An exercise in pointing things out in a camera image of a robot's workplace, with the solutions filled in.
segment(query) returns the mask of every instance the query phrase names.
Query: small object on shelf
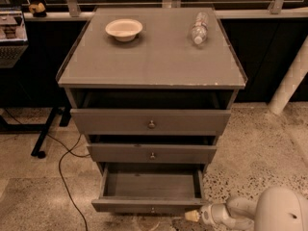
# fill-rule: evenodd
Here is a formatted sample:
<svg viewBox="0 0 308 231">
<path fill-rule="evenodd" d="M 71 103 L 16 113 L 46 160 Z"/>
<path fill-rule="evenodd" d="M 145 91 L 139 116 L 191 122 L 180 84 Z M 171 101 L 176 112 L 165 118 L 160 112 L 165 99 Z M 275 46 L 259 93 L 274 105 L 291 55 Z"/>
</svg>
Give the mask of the small object on shelf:
<svg viewBox="0 0 308 231">
<path fill-rule="evenodd" d="M 201 44 L 207 38 L 209 15 L 200 12 L 192 27 L 192 40 L 195 44 Z"/>
<path fill-rule="evenodd" d="M 40 1 L 33 1 L 29 5 L 29 11 L 34 17 L 46 17 L 46 7 Z"/>
<path fill-rule="evenodd" d="M 121 42 L 131 41 L 141 32 L 142 24 L 134 19 L 118 19 L 106 26 L 107 34 Z"/>
</svg>

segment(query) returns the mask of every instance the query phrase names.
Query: white bowl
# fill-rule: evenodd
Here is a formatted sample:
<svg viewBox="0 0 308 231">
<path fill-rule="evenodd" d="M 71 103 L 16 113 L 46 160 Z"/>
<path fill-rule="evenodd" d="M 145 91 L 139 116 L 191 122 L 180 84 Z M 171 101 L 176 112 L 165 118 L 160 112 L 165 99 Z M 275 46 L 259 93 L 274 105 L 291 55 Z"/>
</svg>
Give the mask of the white bowl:
<svg viewBox="0 0 308 231">
<path fill-rule="evenodd" d="M 105 30 L 116 40 L 126 42 L 133 40 L 141 32 L 142 24 L 134 19 L 118 19 L 110 22 Z"/>
</svg>

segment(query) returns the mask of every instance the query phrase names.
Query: electrical cord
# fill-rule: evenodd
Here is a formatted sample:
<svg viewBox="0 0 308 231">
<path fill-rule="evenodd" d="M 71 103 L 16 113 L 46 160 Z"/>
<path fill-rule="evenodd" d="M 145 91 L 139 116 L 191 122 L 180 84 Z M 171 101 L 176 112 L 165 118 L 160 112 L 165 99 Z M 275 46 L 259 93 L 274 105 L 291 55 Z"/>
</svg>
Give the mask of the electrical cord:
<svg viewBox="0 0 308 231">
<path fill-rule="evenodd" d="M 72 146 L 70 149 L 67 148 L 67 147 L 61 142 L 61 145 L 63 145 L 64 148 L 65 148 L 67 151 L 65 152 L 65 154 L 64 154 L 64 155 L 61 157 L 61 159 L 59 160 L 58 170 L 59 170 L 59 173 L 60 173 L 60 175 L 61 175 L 61 178 L 62 178 L 62 180 L 63 180 L 63 182 L 64 182 L 64 186 L 65 186 L 65 188 L 66 188 L 68 197 L 69 197 L 70 201 L 72 202 L 72 204 L 74 205 L 75 209 L 79 212 L 80 216 L 82 217 L 82 219 L 83 219 L 83 221 L 84 221 L 84 223 L 85 223 L 86 231 L 88 231 L 88 223 L 87 223 L 87 220 L 86 220 L 84 214 L 83 214 L 83 213 L 80 211 L 80 209 L 77 207 L 75 201 L 73 200 L 73 198 L 72 198 L 72 196 L 71 196 L 71 194 L 70 194 L 70 191 L 69 191 L 69 189 L 68 189 L 67 183 L 65 182 L 64 176 L 63 176 L 63 174 L 62 174 L 62 169 L 61 169 L 62 160 L 64 159 L 64 157 L 65 157 L 67 154 L 71 153 L 71 151 L 72 151 L 73 149 L 76 148 L 76 146 L 77 146 L 77 144 L 79 143 L 80 139 L 81 139 L 81 135 L 79 135 L 79 138 L 78 138 L 77 142 L 76 142 L 76 143 L 74 144 L 74 146 Z"/>
<path fill-rule="evenodd" d="M 10 118 L 12 118 L 14 121 L 16 121 L 17 123 L 19 123 L 20 125 L 24 126 L 25 128 L 27 128 L 27 125 L 26 124 L 23 124 L 22 122 L 20 122 L 18 119 L 16 119 L 7 109 L 4 109 L 4 111 L 10 116 Z M 49 138 L 51 138 L 52 140 L 60 143 L 67 151 L 69 151 L 69 149 L 65 146 L 64 143 L 62 143 L 61 141 L 59 141 L 58 139 L 56 139 L 55 137 L 52 137 L 50 134 L 47 134 L 47 136 Z M 69 153 L 75 157 L 78 157 L 78 158 L 87 158 L 90 154 L 87 154 L 87 155 L 77 155 L 71 151 L 69 151 Z"/>
<path fill-rule="evenodd" d="M 18 119 L 16 119 L 7 109 L 4 109 L 4 110 L 5 110 L 5 112 L 6 112 L 14 121 L 16 121 L 17 123 L 19 123 L 20 125 L 23 125 L 23 126 L 27 127 L 27 125 L 21 123 L 21 122 L 20 122 Z M 47 134 L 47 136 L 48 136 L 49 138 L 51 138 L 52 140 L 54 140 L 54 141 L 58 142 L 59 144 L 61 144 L 61 145 L 66 149 L 65 154 L 64 154 L 64 155 L 61 157 L 61 159 L 59 160 L 59 163 L 58 163 L 58 170 L 59 170 L 59 173 L 60 173 L 60 175 L 61 175 L 61 178 L 62 178 L 62 180 L 63 180 L 63 182 L 64 182 L 64 186 L 65 186 L 65 189 L 66 189 L 66 191 L 67 191 L 68 197 L 69 197 L 70 201 L 72 202 L 72 204 L 74 205 L 75 209 L 79 212 L 80 216 L 82 217 L 82 219 L 83 219 L 83 221 L 84 221 L 84 223 L 85 223 L 86 231 L 88 231 L 88 223 L 87 223 L 87 220 L 86 220 L 84 214 L 83 214 L 83 213 L 80 211 L 80 209 L 77 207 L 75 201 L 73 200 L 73 198 L 72 198 L 72 196 L 71 196 L 71 194 L 70 194 L 69 188 L 68 188 L 68 186 L 67 186 L 67 183 L 65 182 L 65 179 L 64 179 L 64 176 L 63 176 L 63 173 L 62 173 L 61 165 L 62 165 L 62 160 L 64 159 L 64 157 L 65 157 L 67 154 L 71 154 L 71 155 L 73 155 L 74 157 L 78 157 L 78 158 L 86 158 L 86 157 L 88 157 L 90 154 L 86 154 L 86 155 L 77 155 L 77 154 L 75 154 L 75 153 L 72 152 L 72 150 L 75 149 L 75 148 L 77 147 L 77 145 L 78 145 L 78 143 L 79 143 L 79 141 L 80 141 L 80 139 L 81 139 L 81 135 L 79 135 L 77 142 L 76 142 L 70 149 L 69 149 L 63 142 L 61 142 L 60 140 L 54 138 L 53 136 L 51 136 L 51 135 L 49 135 L 49 134 Z"/>
<path fill-rule="evenodd" d="M 18 135 L 9 137 L 9 138 L 7 138 L 7 139 L 5 139 L 5 140 L 3 140 L 3 141 L 0 141 L 0 143 L 1 143 L 1 142 L 5 142 L 5 141 L 9 141 L 9 140 L 12 140 L 12 139 L 15 139 L 16 137 L 18 137 Z"/>
</svg>

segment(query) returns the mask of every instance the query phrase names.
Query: speckled concrete floor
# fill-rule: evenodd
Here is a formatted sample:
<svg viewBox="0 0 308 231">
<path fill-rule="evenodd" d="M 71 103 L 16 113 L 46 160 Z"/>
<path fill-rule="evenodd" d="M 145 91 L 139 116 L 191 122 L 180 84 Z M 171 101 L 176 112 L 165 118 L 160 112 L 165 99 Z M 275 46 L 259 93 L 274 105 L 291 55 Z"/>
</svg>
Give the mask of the speckled concrete floor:
<svg viewBox="0 0 308 231">
<path fill-rule="evenodd" d="M 21 122 L 46 120 L 48 110 L 10 112 Z M 9 123 L 14 123 L 6 116 Z M 57 116 L 50 135 L 71 147 L 79 134 L 71 121 L 59 127 Z M 70 202 L 58 163 L 65 149 L 47 137 L 45 159 L 31 157 L 38 134 L 0 135 L 0 230 L 86 230 Z M 85 155 L 84 138 L 74 150 Z M 90 158 L 64 157 L 63 175 L 90 231 L 226 230 L 206 227 L 180 217 L 96 213 L 90 202 L 100 191 L 101 175 Z M 235 104 L 218 152 L 204 174 L 204 192 L 212 202 L 229 195 L 257 201 L 269 186 L 286 186 L 308 197 L 308 103 L 290 103 L 281 115 L 264 103 Z"/>
</svg>

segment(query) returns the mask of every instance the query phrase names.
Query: clear plastic bottle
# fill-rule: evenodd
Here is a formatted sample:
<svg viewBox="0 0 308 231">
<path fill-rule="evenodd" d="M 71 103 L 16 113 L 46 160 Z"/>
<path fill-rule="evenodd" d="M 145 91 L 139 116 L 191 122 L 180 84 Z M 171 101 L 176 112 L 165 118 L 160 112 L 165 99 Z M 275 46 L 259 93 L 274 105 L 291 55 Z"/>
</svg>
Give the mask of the clear plastic bottle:
<svg viewBox="0 0 308 231">
<path fill-rule="evenodd" d="M 192 27 L 192 40 L 195 44 L 200 44 L 205 41 L 208 34 L 209 15 L 205 12 L 200 12 Z"/>
</svg>

